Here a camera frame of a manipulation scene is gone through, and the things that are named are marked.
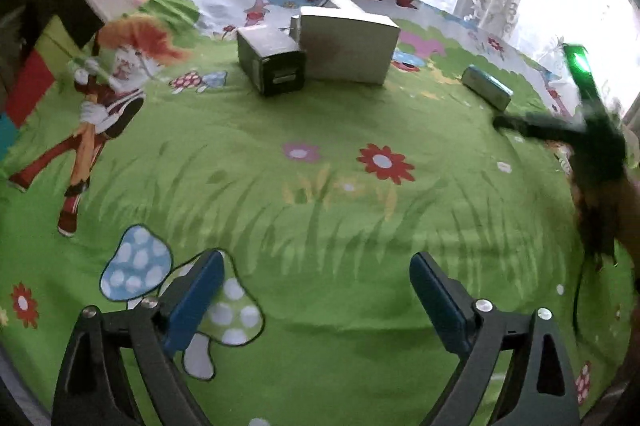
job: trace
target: blue gripper pad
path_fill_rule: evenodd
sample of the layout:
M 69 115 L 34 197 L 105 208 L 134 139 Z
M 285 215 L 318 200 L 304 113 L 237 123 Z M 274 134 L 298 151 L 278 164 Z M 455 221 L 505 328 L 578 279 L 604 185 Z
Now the blue gripper pad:
M 448 278 L 426 252 L 411 258 L 409 278 L 447 352 L 466 358 L 476 332 L 472 297 L 458 280 Z
M 196 272 L 195 278 L 168 318 L 162 347 L 170 358 L 179 350 L 185 350 L 189 346 L 212 298 L 222 286 L 225 279 L 225 262 L 222 253 L 212 250 L 210 254 L 203 254 L 191 270 Z

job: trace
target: green light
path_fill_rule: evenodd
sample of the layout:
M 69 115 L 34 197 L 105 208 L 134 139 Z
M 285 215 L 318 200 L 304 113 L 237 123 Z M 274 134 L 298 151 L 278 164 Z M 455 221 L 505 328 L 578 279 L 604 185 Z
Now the green light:
M 586 56 L 581 56 L 580 54 L 576 54 L 574 56 L 575 63 L 584 71 L 591 73 L 591 68 L 589 67 L 589 63 L 587 62 Z
M 575 85 L 580 92 L 582 102 L 600 101 L 598 89 L 593 81 L 591 67 L 587 59 L 587 49 L 582 45 L 565 43 L 562 45 L 562 50 L 564 51 L 564 57 L 566 58 L 566 64 L 571 77 L 574 79 Z

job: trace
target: orange hair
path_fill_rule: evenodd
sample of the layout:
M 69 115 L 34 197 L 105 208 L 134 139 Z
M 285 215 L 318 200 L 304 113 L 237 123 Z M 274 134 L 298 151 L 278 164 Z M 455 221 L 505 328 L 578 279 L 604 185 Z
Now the orange hair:
M 171 34 L 148 14 L 133 14 L 112 21 L 100 29 L 97 37 L 102 47 L 116 50 L 131 45 L 161 65 L 183 61 L 191 54 L 188 50 L 174 47 Z

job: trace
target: green bedspread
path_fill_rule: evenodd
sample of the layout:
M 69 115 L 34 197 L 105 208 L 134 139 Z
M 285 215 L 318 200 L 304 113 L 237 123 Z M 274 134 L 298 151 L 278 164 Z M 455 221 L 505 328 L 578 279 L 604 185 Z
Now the green bedspread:
M 565 173 L 542 144 L 494 132 L 490 107 L 459 81 L 475 64 L 514 90 L 511 111 L 562 112 L 548 72 L 420 2 L 355 0 L 402 29 L 385 85 L 308 82 L 262 98 L 238 66 L 235 27 L 284 27 L 320 1 L 150 0 L 107 25 L 98 104 L 115 122 L 97 130 L 80 197 L 64 193 L 81 137 L 66 139 L 97 46 L 79 53 L 50 30 L 39 51 L 52 85 L 0 162 L 11 181 L 0 186 L 0 340 L 46 406 L 82 307 L 135 305 L 211 247 L 226 251 L 226 281 L 176 361 L 214 424 L 418 424 L 457 363 L 409 283 L 419 250 L 501 310 L 552 310 L 582 410 L 608 384 L 628 340 L 630 262 L 587 269 L 590 345 L 577 342 L 583 253 Z M 71 66 L 47 57 L 60 49 Z M 32 79 L 20 80 L 28 97 Z

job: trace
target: metal screw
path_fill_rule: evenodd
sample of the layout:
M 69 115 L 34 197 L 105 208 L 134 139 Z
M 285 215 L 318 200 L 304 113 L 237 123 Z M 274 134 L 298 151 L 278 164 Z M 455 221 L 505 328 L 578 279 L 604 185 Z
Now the metal screw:
M 476 309 L 481 312 L 489 312 L 494 308 L 494 304 L 492 304 L 489 300 L 478 300 L 476 302 Z
M 98 309 L 93 305 L 89 305 L 88 307 L 82 309 L 82 316 L 84 316 L 85 318 L 93 318 L 97 313 Z
M 140 304 L 145 309 L 152 309 L 158 306 L 158 300 L 156 298 L 153 298 L 152 296 L 148 296 L 146 298 L 142 298 L 142 301 L 140 302 Z
M 549 309 L 545 309 L 544 307 L 540 307 L 538 309 L 538 317 L 543 320 L 550 320 L 553 314 Z

